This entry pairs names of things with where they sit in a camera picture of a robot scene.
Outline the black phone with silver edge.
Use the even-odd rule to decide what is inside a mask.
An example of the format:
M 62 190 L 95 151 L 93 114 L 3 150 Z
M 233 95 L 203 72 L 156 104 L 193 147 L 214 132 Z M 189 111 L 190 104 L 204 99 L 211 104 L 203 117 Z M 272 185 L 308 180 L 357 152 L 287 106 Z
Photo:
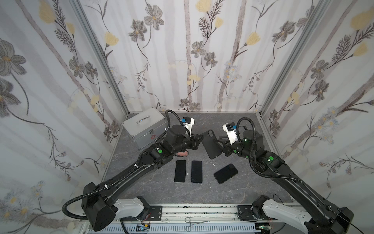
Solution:
M 175 165 L 174 182 L 184 183 L 186 181 L 186 160 L 178 160 Z

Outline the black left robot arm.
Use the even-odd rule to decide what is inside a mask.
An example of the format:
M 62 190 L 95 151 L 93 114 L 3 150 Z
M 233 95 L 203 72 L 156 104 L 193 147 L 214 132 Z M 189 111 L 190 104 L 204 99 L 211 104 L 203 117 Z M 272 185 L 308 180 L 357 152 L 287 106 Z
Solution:
M 130 200 L 130 205 L 139 208 L 131 213 L 129 205 L 119 204 L 120 195 L 141 177 L 172 161 L 178 153 L 197 150 L 203 140 L 202 135 L 192 134 L 193 118 L 178 118 L 177 125 L 171 125 L 169 117 L 166 119 L 165 131 L 139 154 L 133 164 L 98 185 L 92 182 L 87 184 L 82 195 L 63 204 L 62 212 L 70 218 L 89 221 L 94 231 L 101 231 L 123 217 L 145 218 L 150 207 L 143 197 Z

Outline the pink phone case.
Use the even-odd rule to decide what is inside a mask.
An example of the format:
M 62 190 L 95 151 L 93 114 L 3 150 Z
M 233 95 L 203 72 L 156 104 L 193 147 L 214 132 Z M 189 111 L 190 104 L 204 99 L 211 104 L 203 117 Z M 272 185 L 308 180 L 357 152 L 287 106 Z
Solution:
M 185 151 L 185 152 L 178 152 L 177 154 L 175 154 L 176 157 L 180 157 L 180 158 L 185 158 L 185 157 L 188 157 L 189 156 L 189 152 L 188 151 Z

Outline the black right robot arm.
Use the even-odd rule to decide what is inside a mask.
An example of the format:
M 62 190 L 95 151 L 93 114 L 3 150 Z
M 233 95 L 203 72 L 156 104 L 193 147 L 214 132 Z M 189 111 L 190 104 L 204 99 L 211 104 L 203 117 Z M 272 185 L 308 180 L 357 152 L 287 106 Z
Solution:
M 263 138 L 251 119 L 243 117 L 237 123 L 226 123 L 223 130 L 228 136 L 222 146 L 227 157 L 235 154 L 247 159 L 254 173 L 277 183 L 303 208 L 300 211 L 261 195 L 252 202 L 255 219 L 276 219 L 305 234 L 346 234 L 353 226 L 354 214 L 350 209 L 329 202 L 297 176 L 281 157 L 265 149 Z

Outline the black phone case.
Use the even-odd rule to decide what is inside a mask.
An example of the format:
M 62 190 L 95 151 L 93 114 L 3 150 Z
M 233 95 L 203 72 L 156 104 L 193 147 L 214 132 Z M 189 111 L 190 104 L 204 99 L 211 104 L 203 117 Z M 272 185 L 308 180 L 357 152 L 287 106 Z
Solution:
M 213 160 L 222 154 L 222 147 L 217 142 L 215 133 L 212 130 L 208 130 L 202 133 L 203 140 L 202 144 L 207 152 L 208 157 Z

